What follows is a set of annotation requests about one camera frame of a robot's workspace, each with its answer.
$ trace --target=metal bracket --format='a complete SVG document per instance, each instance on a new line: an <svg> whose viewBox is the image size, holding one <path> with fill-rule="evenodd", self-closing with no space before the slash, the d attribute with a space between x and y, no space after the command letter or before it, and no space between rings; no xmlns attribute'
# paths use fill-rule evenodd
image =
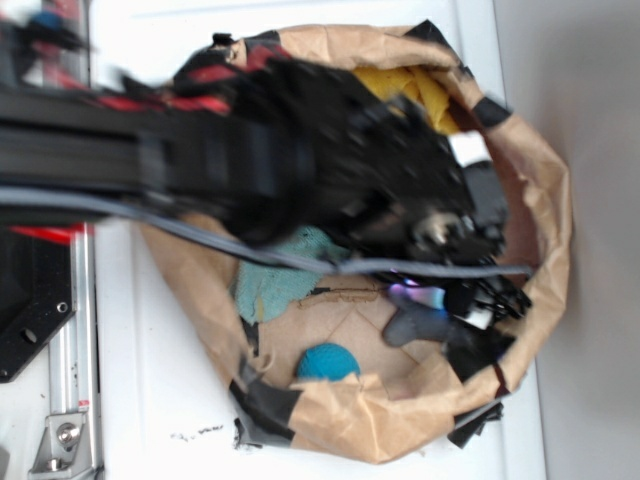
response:
<svg viewBox="0 0 640 480"><path fill-rule="evenodd" d="M49 343L52 414L29 480L93 479L103 465L90 228L71 245L75 315Z"/></svg>
<svg viewBox="0 0 640 480"><path fill-rule="evenodd" d="M46 428L29 480L77 478L93 472L86 414L47 417Z"/></svg>

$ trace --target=red component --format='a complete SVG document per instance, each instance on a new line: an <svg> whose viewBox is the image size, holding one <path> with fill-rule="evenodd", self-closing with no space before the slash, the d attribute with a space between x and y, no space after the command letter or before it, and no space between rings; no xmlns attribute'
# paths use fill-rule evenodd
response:
<svg viewBox="0 0 640 480"><path fill-rule="evenodd" d="M189 78L198 83L217 82L234 77L236 72L225 65L211 65L199 68L189 73Z"/></svg>
<svg viewBox="0 0 640 480"><path fill-rule="evenodd" d="M79 82L72 75L65 72L57 65L47 62L45 64L45 76L57 85L67 90L89 90L84 83Z"/></svg>
<svg viewBox="0 0 640 480"><path fill-rule="evenodd" d="M125 97L102 97L98 101L106 107L121 112L140 112L146 109L145 104Z"/></svg>
<svg viewBox="0 0 640 480"><path fill-rule="evenodd" d="M169 104L178 110L193 112L196 110L209 110L210 112L225 114L231 111L231 107L216 97L202 96L185 98L172 98Z"/></svg>
<svg viewBox="0 0 640 480"><path fill-rule="evenodd" d="M273 47L258 45L249 53L247 57L247 67L245 70L247 72L253 72L255 70L263 69L267 64L267 61L273 57L289 59L291 58L291 55L289 55L287 51L279 45L275 45Z"/></svg>
<svg viewBox="0 0 640 480"><path fill-rule="evenodd" d="M77 223L66 228L13 226L10 227L10 230L21 235L58 243L60 245L71 245L75 234L84 231L84 224ZM89 233L93 234L93 228L89 230Z"/></svg>

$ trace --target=black metal plate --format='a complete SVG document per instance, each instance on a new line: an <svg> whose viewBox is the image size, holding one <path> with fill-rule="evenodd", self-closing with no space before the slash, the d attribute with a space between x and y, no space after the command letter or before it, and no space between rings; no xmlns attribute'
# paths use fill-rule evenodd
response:
<svg viewBox="0 0 640 480"><path fill-rule="evenodd" d="M0 383L17 378L74 308L70 248L0 231Z"/></svg>

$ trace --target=teal cloth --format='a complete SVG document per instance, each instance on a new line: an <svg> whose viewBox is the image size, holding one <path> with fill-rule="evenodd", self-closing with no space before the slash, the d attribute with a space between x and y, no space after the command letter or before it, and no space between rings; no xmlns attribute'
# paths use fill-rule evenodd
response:
<svg viewBox="0 0 640 480"><path fill-rule="evenodd" d="M306 258L339 260L349 251L335 245L316 227L302 227L276 250ZM279 317L290 302L306 297L316 286L321 274L288 268L265 267L240 262L235 283L236 308L249 324L268 322Z"/></svg>

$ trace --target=blue ball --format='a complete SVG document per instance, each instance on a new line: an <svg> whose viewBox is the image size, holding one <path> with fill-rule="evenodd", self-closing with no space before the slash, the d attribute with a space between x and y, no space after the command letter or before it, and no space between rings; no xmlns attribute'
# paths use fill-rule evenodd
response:
<svg viewBox="0 0 640 480"><path fill-rule="evenodd" d="M350 373L360 375L360 366L349 350L335 343L323 343L307 350L298 364L298 378L342 380Z"/></svg>

